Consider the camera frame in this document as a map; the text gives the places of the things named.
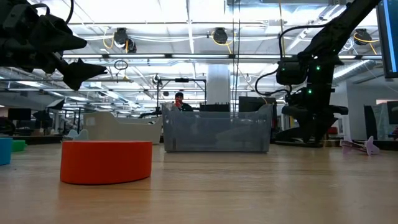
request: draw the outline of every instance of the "metal frame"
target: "metal frame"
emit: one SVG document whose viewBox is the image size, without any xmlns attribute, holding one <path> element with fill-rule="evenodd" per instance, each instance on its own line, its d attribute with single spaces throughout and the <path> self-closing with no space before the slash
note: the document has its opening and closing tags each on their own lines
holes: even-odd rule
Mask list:
<svg viewBox="0 0 398 224">
<path fill-rule="evenodd" d="M 157 95 L 157 97 L 156 97 L 156 108 L 157 108 L 157 109 L 158 109 L 158 107 L 159 107 L 159 91 L 160 91 L 160 90 L 163 90 L 163 88 L 166 87 L 167 84 L 169 84 L 170 82 L 172 82 L 172 81 L 178 82 L 178 80 L 179 80 L 179 78 L 160 78 L 160 79 L 157 80 L 157 83 L 156 83 L 156 95 Z M 205 104 L 206 104 L 206 102 L 207 102 L 207 81 L 204 80 L 204 79 L 196 79 L 196 78 L 185 78 L 184 80 L 188 80 L 188 82 L 194 82 L 194 83 L 196 83 L 196 84 L 199 86 L 199 88 L 200 88 L 202 91 L 205 92 Z M 162 82 L 162 81 L 165 81 L 166 83 L 164 83 L 163 86 L 162 86 L 162 88 L 159 89 L 159 83 Z M 204 82 L 204 83 L 205 83 L 205 88 L 203 89 L 203 87 L 201 87 L 201 86 L 198 84 L 198 82 Z"/>
</svg>

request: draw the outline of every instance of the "ceiling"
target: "ceiling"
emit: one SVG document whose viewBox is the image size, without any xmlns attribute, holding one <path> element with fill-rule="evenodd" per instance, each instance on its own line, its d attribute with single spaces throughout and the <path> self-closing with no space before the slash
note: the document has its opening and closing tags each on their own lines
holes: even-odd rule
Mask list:
<svg viewBox="0 0 398 224">
<path fill-rule="evenodd" d="M 38 0 L 29 1 L 36 4 Z M 47 4 L 51 13 L 55 16 L 66 18 L 70 10 L 69 0 L 41 0 Z M 255 93 L 245 92 L 250 90 L 259 75 L 271 72 L 275 69 L 277 56 L 279 55 L 278 35 L 283 30 L 294 26 L 308 24 L 322 24 L 338 16 L 344 6 L 329 6 L 328 0 L 297 0 L 283 1 L 280 19 L 280 9 L 278 0 L 241 0 L 240 12 L 238 1 L 232 7 L 232 0 L 112 0 L 112 1 L 92 1 L 75 0 L 73 17 L 69 23 L 69 28 L 73 33 L 88 41 L 84 49 L 71 50 L 64 52 L 69 55 L 85 54 L 125 54 L 123 50 L 115 44 L 111 48 L 113 32 L 118 27 L 127 28 L 129 37 L 136 43 L 138 54 L 230 54 L 228 47 L 217 45 L 211 38 L 211 33 L 216 27 L 223 27 L 228 34 L 228 42 L 231 42 L 230 49 L 235 54 L 261 54 L 275 55 L 269 60 L 240 60 L 238 89 L 239 95 L 256 95 Z M 365 28 L 372 35 L 373 39 L 378 39 L 376 11 L 373 11 L 360 23 L 359 28 Z M 310 43 L 311 38 L 319 29 L 293 30 L 286 34 L 284 38 L 284 48 L 286 54 L 297 54 L 304 50 Z M 372 55 L 374 52 L 369 45 L 358 46 L 352 44 L 352 38 L 340 55 Z M 379 43 L 374 44 L 377 54 L 380 54 Z M 101 96 L 97 91 L 81 91 L 79 93 L 69 91 L 53 91 L 66 96 L 79 96 L 87 98 L 97 103 L 125 103 L 138 104 L 143 111 L 153 110 L 155 106 L 155 91 L 139 92 L 139 89 L 154 90 L 155 84 L 152 79 L 155 75 L 160 78 L 196 78 L 206 79 L 208 65 L 212 63 L 226 63 L 230 67 L 233 76 L 233 62 L 231 60 L 217 59 L 166 59 L 166 58 L 128 58 L 123 59 L 129 64 L 126 70 L 118 71 L 114 68 L 117 58 L 85 59 L 88 63 L 95 63 L 108 67 L 112 73 L 95 77 L 92 82 L 83 84 L 84 89 L 112 89 L 111 96 Z M 349 60 L 346 64 L 358 61 Z M 35 70 L 30 78 L 52 78 L 59 80 L 61 74 L 44 74 L 40 70 Z M 39 85 L 50 89 L 65 88 L 63 83 L 42 82 Z M 42 88 L 21 83 L 13 83 L 13 88 Z M 276 90 L 282 88 L 275 81 L 275 76 L 264 78 L 259 83 L 262 90 Z M 164 90 L 195 89 L 187 92 L 186 98 L 191 99 L 192 103 L 203 101 L 204 92 L 197 83 L 175 83 L 170 82 Z M 162 96 L 161 100 L 172 100 L 174 93 L 170 91 L 169 96 Z"/>
</svg>

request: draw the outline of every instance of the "white column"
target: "white column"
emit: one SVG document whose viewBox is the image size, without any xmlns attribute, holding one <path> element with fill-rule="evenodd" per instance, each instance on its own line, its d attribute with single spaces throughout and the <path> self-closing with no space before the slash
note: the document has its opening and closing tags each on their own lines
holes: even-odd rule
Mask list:
<svg viewBox="0 0 398 224">
<path fill-rule="evenodd" d="M 207 104 L 231 101 L 229 65 L 209 65 L 207 71 Z"/>
</svg>

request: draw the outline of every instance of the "translucent storage bin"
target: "translucent storage bin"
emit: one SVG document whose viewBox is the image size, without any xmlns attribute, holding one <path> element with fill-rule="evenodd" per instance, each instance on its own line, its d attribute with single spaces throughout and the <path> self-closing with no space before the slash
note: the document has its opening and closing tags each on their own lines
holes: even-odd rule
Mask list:
<svg viewBox="0 0 398 224">
<path fill-rule="evenodd" d="M 256 112 L 181 112 L 162 104 L 164 146 L 167 152 L 267 152 L 272 105 Z"/>
</svg>

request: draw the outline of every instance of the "wooden surface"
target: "wooden surface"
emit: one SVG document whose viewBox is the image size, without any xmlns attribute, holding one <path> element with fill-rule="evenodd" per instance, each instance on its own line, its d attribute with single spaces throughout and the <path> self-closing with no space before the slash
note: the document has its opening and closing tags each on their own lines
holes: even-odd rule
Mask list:
<svg viewBox="0 0 398 224">
<path fill-rule="evenodd" d="M 273 145 L 268 154 L 166 154 L 152 177 L 119 185 L 59 181 L 60 145 L 0 166 L 0 223 L 397 223 L 398 153 Z"/>
</svg>

